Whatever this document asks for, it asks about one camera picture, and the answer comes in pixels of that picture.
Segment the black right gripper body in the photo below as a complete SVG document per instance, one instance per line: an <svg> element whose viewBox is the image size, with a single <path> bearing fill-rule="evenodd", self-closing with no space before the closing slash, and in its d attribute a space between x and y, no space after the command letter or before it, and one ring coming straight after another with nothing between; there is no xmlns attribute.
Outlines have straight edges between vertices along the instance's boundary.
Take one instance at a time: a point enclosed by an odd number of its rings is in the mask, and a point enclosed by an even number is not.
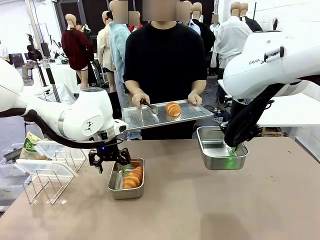
<svg viewBox="0 0 320 240"><path fill-rule="evenodd" d="M259 136L262 132L262 128L257 125L259 117L250 117L246 123L246 141L249 142L253 138Z"/></svg>

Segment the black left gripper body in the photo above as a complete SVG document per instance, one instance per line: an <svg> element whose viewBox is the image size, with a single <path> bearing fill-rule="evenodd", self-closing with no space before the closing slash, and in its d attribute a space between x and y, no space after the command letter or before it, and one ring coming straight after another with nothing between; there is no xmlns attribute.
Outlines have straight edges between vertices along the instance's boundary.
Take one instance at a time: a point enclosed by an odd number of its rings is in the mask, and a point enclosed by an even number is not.
<svg viewBox="0 0 320 240"><path fill-rule="evenodd" d="M104 146L96 149L97 155L101 160L120 160L120 150L118 145L122 142L120 139L113 139Z"/></svg>

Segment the person's right hand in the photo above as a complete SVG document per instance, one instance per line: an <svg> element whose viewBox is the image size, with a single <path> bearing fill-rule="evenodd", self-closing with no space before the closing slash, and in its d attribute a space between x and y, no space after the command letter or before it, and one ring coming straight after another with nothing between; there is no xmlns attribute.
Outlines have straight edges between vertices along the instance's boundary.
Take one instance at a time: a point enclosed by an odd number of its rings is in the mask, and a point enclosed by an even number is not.
<svg viewBox="0 0 320 240"><path fill-rule="evenodd" d="M140 92L134 94L131 101L134 106L140 108L144 103L150 104L150 97L146 93Z"/></svg>

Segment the person's left hand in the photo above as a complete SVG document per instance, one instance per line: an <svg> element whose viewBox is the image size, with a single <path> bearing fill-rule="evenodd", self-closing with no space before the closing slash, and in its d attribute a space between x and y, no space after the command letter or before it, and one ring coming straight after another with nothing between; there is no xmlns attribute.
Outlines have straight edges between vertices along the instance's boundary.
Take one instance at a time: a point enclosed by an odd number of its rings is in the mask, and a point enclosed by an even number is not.
<svg viewBox="0 0 320 240"><path fill-rule="evenodd" d="M203 100L195 90L192 90L188 95L188 101L193 105L201 105Z"/></svg>

